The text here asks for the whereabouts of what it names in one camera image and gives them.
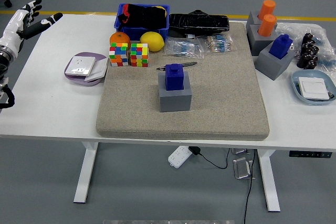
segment white table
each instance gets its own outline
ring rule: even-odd
[[[264,141],[142,140],[100,137],[96,118],[103,83],[72,84],[64,76],[70,58],[79,52],[108,54],[114,16],[64,15],[40,36],[13,93],[16,104],[0,115],[0,136],[16,139],[81,141],[86,147],[74,202],[85,202],[99,142],[197,145],[258,149],[269,211],[280,211],[270,155],[275,150],[336,151],[336,105],[308,106],[290,86],[294,64],[272,81],[257,71],[270,134]]]

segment power cord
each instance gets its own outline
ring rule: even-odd
[[[248,203],[248,197],[250,196],[251,188],[252,188],[252,180],[253,180],[253,164],[254,164],[254,159],[256,157],[256,150],[254,150],[253,154],[253,161],[250,167],[251,170],[251,181],[250,181],[250,188],[248,190],[247,198],[246,198],[246,205],[245,205],[245,213],[244,213],[244,224],[246,223],[246,212],[247,212],[247,203]]]
[[[189,146],[188,148],[194,155],[200,155],[202,156],[205,160],[207,160],[209,163],[213,164],[214,166],[216,166],[217,168],[219,169],[226,169],[227,168],[227,157],[229,156],[229,153],[230,153],[230,148],[229,150],[227,151],[227,154],[226,154],[226,166],[225,167],[219,167],[217,165],[215,165],[214,163],[212,163],[210,160],[206,159],[205,156],[203,156],[201,154],[201,149],[198,147],[198,146]]]

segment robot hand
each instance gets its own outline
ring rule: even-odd
[[[9,65],[17,58],[24,40],[42,33],[63,16],[62,13],[56,13],[31,25],[34,17],[39,15],[38,10],[42,8],[39,5],[41,2],[42,0],[35,0],[17,10],[7,24],[3,37],[0,38],[0,98],[4,92],[8,94],[8,97],[12,97],[11,91],[7,86],[8,78],[4,77],[4,74],[8,71]],[[9,107],[8,104],[0,104],[0,109],[7,107]]]

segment white electrical outlet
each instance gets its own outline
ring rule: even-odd
[[[180,146],[169,156],[168,162],[171,166],[179,168],[191,154],[192,152],[188,149],[188,146]]]

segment orange cylinder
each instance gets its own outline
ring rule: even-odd
[[[266,14],[273,14],[274,8],[276,6],[275,1],[273,0],[264,0],[262,7],[260,9],[258,18],[264,20]]]
[[[273,14],[266,14],[261,22],[258,33],[261,36],[268,37],[271,35],[274,25],[277,22],[277,17]]]

